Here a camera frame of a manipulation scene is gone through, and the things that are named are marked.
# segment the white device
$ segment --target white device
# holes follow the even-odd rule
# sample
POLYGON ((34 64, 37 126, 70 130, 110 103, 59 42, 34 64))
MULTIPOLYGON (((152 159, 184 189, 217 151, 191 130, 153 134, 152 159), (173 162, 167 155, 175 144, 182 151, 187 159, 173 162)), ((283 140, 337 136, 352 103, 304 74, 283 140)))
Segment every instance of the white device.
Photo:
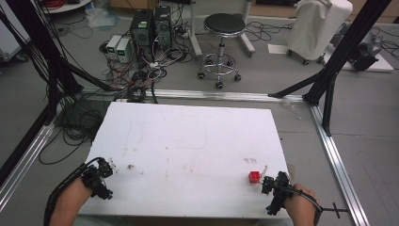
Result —
POLYGON ((129 38, 120 39, 117 47, 117 54, 120 63, 128 63, 133 57, 132 43, 129 38))
POLYGON ((120 43, 122 36, 114 35, 109 43, 106 45, 106 52, 108 52, 108 58, 118 60, 117 47, 120 43))
POLYGON ((288 48, 305 59, 318 58, 352 9, 347 0, 301 0, 288 48))

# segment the table surface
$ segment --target table surface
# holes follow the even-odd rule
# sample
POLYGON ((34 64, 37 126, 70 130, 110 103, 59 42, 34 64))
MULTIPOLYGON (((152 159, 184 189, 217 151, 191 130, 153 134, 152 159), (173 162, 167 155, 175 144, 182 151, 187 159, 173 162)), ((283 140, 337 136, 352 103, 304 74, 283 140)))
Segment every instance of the table surface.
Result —
POLYGON ((114 197, 89 199, 81 215, 288 218, 268 216, 273 196, 248 181, 288 172, 267 109, 112 103, 88 160, 98 156, 115 165, 114 197))

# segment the human hand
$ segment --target human hand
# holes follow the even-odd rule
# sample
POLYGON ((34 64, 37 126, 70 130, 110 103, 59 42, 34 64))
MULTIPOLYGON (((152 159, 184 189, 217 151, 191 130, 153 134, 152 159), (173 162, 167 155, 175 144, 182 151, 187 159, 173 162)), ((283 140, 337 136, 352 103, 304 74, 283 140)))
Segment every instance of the human hand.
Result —
POLYGON ((75 179, 58 197, 56 208, 50 219, 50 226, 73 225, 80 207, 88 200, 93 191, 85 187, 82 177, 75 179))
MULTIPOLYGON (((312 197, 315 196, 313 190, 308 190, 301 184, 295 184, 294 188, 297 190, 302 189, 303 192, 312 197)), ((284 206, 295 226, 313 226, 316 208, 309 200, 294 194, 291 198, 285 200, 284 206)))

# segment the chrome stool base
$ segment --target chrome stool base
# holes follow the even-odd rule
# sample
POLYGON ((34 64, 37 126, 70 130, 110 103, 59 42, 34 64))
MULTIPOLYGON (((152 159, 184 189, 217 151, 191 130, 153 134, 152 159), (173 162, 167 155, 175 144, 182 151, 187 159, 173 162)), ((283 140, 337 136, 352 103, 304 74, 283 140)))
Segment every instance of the chrome stool base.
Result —
POLYGON ((205 30, 212 35, 221 37, 221 39, 217 54, 208 54, 202 59, 197 75, 199 79, 204 79, 205 73, 216 75, 217 89, 223 88, 223 83, 220 81, 221 75, 235 73, 234 80, 241 80, 242 77, 235 68, 235 59, 230 55, 224 54, 224 39, 241 36, 244 33, 245 26, 243 20, 226 13, 217 13, 205 19, 205 30))

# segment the red cube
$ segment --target red cube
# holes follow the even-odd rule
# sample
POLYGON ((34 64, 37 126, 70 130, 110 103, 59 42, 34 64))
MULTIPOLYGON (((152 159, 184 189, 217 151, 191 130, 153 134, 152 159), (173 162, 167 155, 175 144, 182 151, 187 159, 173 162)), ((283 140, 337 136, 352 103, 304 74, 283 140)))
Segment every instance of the red cube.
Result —
POLYGON ((251 171, 248 178, 250 183, 259 183, 259 180, 261 179, 261 174, 258 171, 251 171))

